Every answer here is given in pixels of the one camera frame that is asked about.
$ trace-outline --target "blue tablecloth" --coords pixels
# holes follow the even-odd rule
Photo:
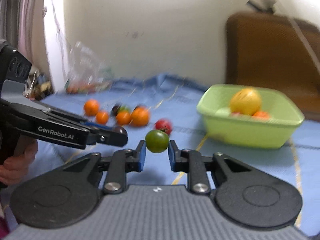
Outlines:
[[[317,234],[320,231],[320,123],[305,121],[292,136],[292,141],[278,150],[234,147],[210,138],[205,140],[205,129],[200,115],[196,112],[196,104],[206,89],[207,87],[190,80],[162,74],[145,81],[120,79],[109,91],[92,95],[55,94],[46,98],[44,102],[76,114],[83,114],[83,104],[89,98],[97,99],[101,107],[108,111],[118,102],[131,108],[138,104],[151,106],[151,121],[148,127],[126,127],[129,137],[126,148],[135,148],[158,119],[169,118],[174,124],[171,138],[179,148],[196,149],[202,145],[200,152],[208,156],[214,152],[224,152],[295,185],[302,191],[304,201],[297,225],[301,222],[300,229],[309,236]],[[114,125],[112,118],[108,125]],[[25,179],[40,175],[92,151],[108,156],[117,149],[96,145],[80,151],[39,141],[36,160]],[[147,152],[143,172],[128,174],[128,183],[171,184],[177,176],[178,174],[170,169],[167,152]],[[184,175],[179,183],[186,182],[187,177]],[[17,226],[9,206],[13,189],[14,187],[9,187],[1,192],[1,201],[10,230]]]

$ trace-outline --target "transparent plastic bag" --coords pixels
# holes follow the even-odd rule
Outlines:
[[[70,70],[65,85],[66,93],[94,93],[109,88],[114,77],[111,68],[81,42],[69,54]]]

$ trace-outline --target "silver bolt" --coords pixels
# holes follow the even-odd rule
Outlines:
[[[117,191],[121,188],[121,185],[117,182],[108,182],[104,185],[104,188],[109,191]]]
[[[206,192],[209,189],[209,187],[206,184],[197,183],[193,185],[192,189],[194,192],[203,193]]]

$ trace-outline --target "orange fruit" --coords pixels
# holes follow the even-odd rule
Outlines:
[[[106,124],[109,120],[109,113],[106,111],[99,111],[96,115],[96,123]]]
[[[100,104],[95,99],[89,99],[84,104],[84,112],[87,116],[95,116],[99,111]]]
[[[261,97],[252,88],[245,88],[237,92],[230,100],[231,112],[253,115],[261,109]]]
[[[119,125],[126,125],[131,122],[131,115],[127,111],[121,111],[117,114],[116,120]]]
[[[263,119],[269,119],[269,118],[270,118],[270,115],[268,114],[268,112],[258,111],[258,112],[256,112],[256,113],[253,114],[253,117],[263,118]]]
[[[131,113],[132,125],[145,126],[150,121],[150,113],[144,107],[138,107]]]

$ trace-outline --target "white logo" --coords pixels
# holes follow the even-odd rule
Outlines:
[[[160,191],[162,191],[162,188],[160,187],[156,187],[153,189],[154,192],[159,193]]]
[[[43,132],[43,133],[52,134],[52,135],[55,135],[55,136],[59,136],[59,137],[66,138],[66,139],[71,139],[71,140],[73,140],[73,138],[74,138],[74,135],[71,135],[71,134],[68,135],[66,133],[60,133],[60,132],[57,132],[57,131],[55,131],[53,129],[43,128],[42,126],[38,127],[38,131]]]

